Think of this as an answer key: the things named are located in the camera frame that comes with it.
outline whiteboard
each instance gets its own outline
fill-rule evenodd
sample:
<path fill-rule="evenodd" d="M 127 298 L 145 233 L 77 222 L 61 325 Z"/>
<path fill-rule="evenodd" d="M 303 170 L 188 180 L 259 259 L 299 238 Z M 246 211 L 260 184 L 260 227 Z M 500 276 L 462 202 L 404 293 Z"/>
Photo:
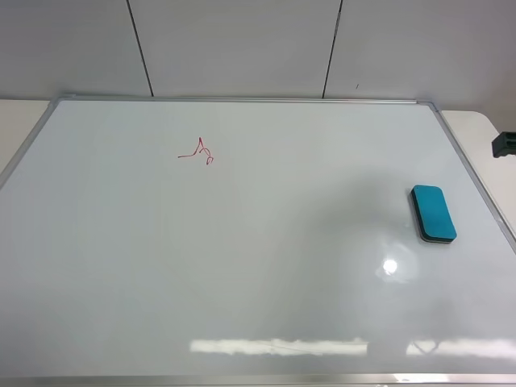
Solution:
<path fill-rule="evenodd" d="M 516 369 L 514 252 L 429 106 L 61 101 L 0 254 L 3 377 Z"/>

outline wall seam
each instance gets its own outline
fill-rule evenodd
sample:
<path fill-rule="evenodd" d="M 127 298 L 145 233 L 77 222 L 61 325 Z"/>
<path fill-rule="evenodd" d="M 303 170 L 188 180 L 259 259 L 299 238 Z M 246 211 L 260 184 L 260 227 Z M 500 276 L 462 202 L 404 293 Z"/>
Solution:
<path fill-rule="evenodd" d="M 340 0 L 339 13 L 337 14 L 337 20 L 335 22 L 335 30 L 333 32 L 333 41 L 331 42 L 330 59 L 328 61 L 328 67 L 326 70 L 326 78 L 324 79 L 324 87 L 322 88 L 322 91 L 323 91 L 322 98 L 324 98 L 324 95 L 326 94 L 326 86 L 328 84 L 328 76 L 330 75 L 331 59 L 333 58 L 333 49 L 335 48 L 335 39 L 337 38 L 337 31 L 339 30 L 340 15 L 342 14 L 342 4 L 343 4 L 343 0 Z"/>
<path fill-rule="evenodd" d="M 142 64 L 144 65 L 145 77 L 147 78 L 148 88 L 151 92 L 151 96 L 154 97 L 154 91 L 152 90 L 152 84 L 151 84 L 151 78 L 148 75 L 147 64 L 145 63 L 144 51 L 142 50 L 142 45 L 139 41 L 138 30 L 136 29 L 135 17 L 132 14 L 131 4 L 129 3 L 129 0 L 126 0 L 126 4 L 127 4 L 127 10 L 129 11 L 129 15 L 131 16 L 132 29 L 135 32 L 136 43 L 138 44 L 138 49 L 139 49 L 139 56 L 142 60 Z"/>

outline whiteboard frame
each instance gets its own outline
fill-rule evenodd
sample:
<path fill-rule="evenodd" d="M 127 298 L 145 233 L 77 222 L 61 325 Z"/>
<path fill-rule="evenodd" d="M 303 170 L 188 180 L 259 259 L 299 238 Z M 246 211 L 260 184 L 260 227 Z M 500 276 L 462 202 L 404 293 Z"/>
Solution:
<path fill-rule="evenodd" d="M 417 100 L 383 100 L 383 99 L 295 99 L 295 98 L 138 98 L 138 97 L 108 97 L 81 96 L 68 94 L 52 99 L 46 111 L 38 120 L 27 138 L 22 142 L 18 151 L 13 155 L 7 166 L 0 173 L 0 189 L 6 184 L 23 156 L 47 123 L 54 110 L 62 101 L 116 101 L 116 102 L 263 102 L 263 103 L 360 103 L 360 104 L 391 104 L 391 105 L 423 105 L 428 106 L 434 113 L 444 133 L 459 156 L 463 166 L 468 171 L 478 192 L 491 211 L 501 232 L 516 254 L 516 235 L 513 234 L 506 217 L 496 206 L 489 191 L 470 163 L 459 141 L 453 135 L 441 110 L 432 101 Z M 402 383 L 406 385 L 426 384 L 437 386 L 442 383 L 456 385 L 470 384 L 515 384 L 516 374 L 441 374 L 441 373 L 360 373 L 340 375 L 268 375 L 268 376 L 129 376 L 129 377 L 0 377 L 0 387 L 3 386 L 193 386 L 193 385 L 231 385 L 255 387 L 266 385 L 383 385 Z"/>

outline teal eraser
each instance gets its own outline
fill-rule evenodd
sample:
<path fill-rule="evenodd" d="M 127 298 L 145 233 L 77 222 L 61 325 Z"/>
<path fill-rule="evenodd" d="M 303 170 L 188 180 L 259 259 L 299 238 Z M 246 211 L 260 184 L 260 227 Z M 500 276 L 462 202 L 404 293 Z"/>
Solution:
<path fill-rule="evenodd" d="M 410 194 L 421 238 L 427 242 L 451 243 L 457 233 L 443 191 L 431 185 L 415 185 Z"/>

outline red ink drawing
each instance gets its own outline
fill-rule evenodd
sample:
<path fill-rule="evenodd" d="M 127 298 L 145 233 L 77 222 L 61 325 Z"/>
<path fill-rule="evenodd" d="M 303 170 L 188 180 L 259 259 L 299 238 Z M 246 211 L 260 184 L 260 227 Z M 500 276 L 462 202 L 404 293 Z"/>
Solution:
<path fill-rule="evenodd" d="M 201 153 L 201 152 L 204 152 L 205 154 L 208 155 L 208 158 L 206 159 L 206 165 L 210 165 L 211 162 L 213 161 L 213 157 L 211 156 L 210 149 L 204 147 L 204 144 L 202 143 L 202 138 L 201 137 L 199 137 L 199 144 L 195 148 L 195 152 L 194 153 L 192 153 L 191 155 L 178 156 L 177 158 L 181 159 L 182 157 L 192 157 L 192 156 L 195 156 L 195 155 L 197 155 L 198 153 Z"/>

